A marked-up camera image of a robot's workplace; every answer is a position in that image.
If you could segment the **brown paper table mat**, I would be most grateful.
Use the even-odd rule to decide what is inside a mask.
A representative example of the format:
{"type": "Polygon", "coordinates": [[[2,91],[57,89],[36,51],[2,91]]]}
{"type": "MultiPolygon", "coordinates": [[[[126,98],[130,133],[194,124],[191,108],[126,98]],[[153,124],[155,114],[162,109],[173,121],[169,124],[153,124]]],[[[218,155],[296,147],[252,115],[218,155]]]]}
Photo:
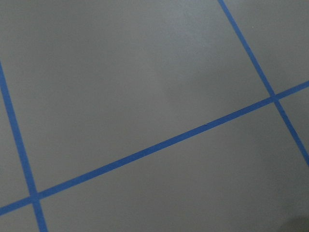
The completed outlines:
{"type": "Polygon", "coordinates": [[[3,232],[306,232],[306,0],[3,0],[3,232]]]}

